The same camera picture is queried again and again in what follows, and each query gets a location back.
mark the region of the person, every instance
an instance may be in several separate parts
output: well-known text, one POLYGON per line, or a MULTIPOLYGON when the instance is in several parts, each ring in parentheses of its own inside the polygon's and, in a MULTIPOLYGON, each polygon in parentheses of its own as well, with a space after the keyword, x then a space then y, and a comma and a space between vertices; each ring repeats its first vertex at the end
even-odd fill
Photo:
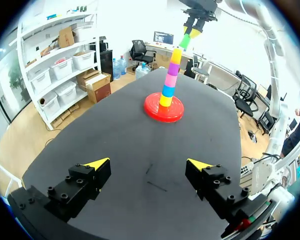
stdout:
MULTIPOLYGON (((295 110, 295 114, 297 116, 300 116, 300 109, 295 110)), ((299 143, 300 141, 300 123, 296 127, 295 131, 291 133, 291 135, 284 140, 282 151, 281 151, 281 157, 287 156, 292 149, 299 143)))

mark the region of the white plastic bin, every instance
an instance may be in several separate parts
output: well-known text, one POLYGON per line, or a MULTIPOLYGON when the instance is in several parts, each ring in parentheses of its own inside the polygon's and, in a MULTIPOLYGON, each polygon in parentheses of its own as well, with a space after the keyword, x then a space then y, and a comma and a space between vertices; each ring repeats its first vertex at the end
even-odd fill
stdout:
POLYGON ((95 61, 95 52, 94 50, 85 50, 82 55, 72 56, 74 67, 78 70, 91 68, 95 61))
POLYGON ((70 27, 72 31, 75 33, 74 36, 74 42, 82 42, 89 39, 92 39, 93 36, 93 21, 86 21, 86 22, 78 22, 75 24, 72 24, 70 27))
POLYGON ((34 86, 34 89, 37 94, 42 92, 42 90, 51 85, 49 68, 45 70, 39 70, 38 72, 36 72, 35 77, 32 80, 30 80, 30 82, 34 86))
POLYGON ((51 69, 53 70, 56 79, 63 79, 64 77, 72 73, 71 59, 72 57, 67 58, 65 61, 51 66, 51 69))
POLYGON ((44 111, 47 119, 51 118, 59 109, 57 94, 54 91, 50 91, 39 100, 39 105, 44 111))
POLYGON ((55 90, 64 104, 68 104, 77 97, 76 84, 73 81, 67 81, 55 90))

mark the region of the screw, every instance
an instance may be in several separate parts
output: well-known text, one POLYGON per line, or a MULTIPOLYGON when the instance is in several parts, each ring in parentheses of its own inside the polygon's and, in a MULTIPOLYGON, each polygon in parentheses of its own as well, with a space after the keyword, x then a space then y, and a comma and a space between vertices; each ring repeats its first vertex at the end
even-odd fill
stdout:
POLYGON ((70 182, 70 180, 71 180, 71 176, 66 176, 66 177, 65 177, 65 181, 66 181, 66 182, 70 182))
POLYGON ((48 187, 48 193, 49 194, 54 194, 55 193, 55 188, 53 186, 48 187))
POLYGON ((66 201, 69 198, 68 194, 61 193, 61 200, 66 201))
POLYGON ((23 210, 23 209, 26 208, 26 205, 25 205, 24 203, 20 203, 20 204, 19 204, 19 208, 20 208, 21 210, 23 210))
POLYGON ((233 204, 236 200, 236 197, 234 195, 229 195, 226 199, 227 203, 233 204))
POLYGON ((76 183, 79 184, 79 185, 81 185, 83 182, 84 182, 84 181, 83 181, 82 179, 77 179, 77 180, 76 180, 76 183))
POLYGON ((218 188, 219 185, 220 185, 220 181, 219 180, 214 180, 213 185, 214 185, 215 188, 218 188))
POLYGON ((35 199, 33 197, 30 197, 28 199, 29 204, 33 204, 35 202, 35 199))
POLYGON ((245 197, 245 196, 248 195, 248 193, 249 193, 249 188, 248 187, 242 188, 241 196, 245 197))
POLYGON ((227 184, 231 183, 231 177, 230 177, 230 176, 227 176, 227 177, 225 178, 225 182, 226 182, 227 184))

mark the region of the black table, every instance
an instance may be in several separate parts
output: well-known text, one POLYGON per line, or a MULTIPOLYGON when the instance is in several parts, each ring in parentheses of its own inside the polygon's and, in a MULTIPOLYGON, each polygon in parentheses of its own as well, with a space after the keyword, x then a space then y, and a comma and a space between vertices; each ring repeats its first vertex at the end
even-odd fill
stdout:
POLYGON ((29 166, 25 186, 47 194, 74 164, 110 157, 112 175, 100 195, 69 224, 111 240, 219 239, 227 222, 196 196, 185 177, 186 160, 221 164, 239 184, 236 107, 222 93, 179 74, 175 95, 183 102, 183 118, 155 121, 143 103, 162 90, 166 74, 150 72, 73 121, 29 166))

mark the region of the red base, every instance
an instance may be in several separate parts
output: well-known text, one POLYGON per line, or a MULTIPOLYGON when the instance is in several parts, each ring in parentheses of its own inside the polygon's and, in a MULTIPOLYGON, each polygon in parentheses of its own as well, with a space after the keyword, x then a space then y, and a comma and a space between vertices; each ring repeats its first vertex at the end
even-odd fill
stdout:
POLYGON ((160 97, 161 92, 155 92, 146 97, 143 105, 146 114, 165 123, 174 123, 181 119, 185 112, 182 102, 173 96, 171 106, 165 107, 159 104, 160 97))

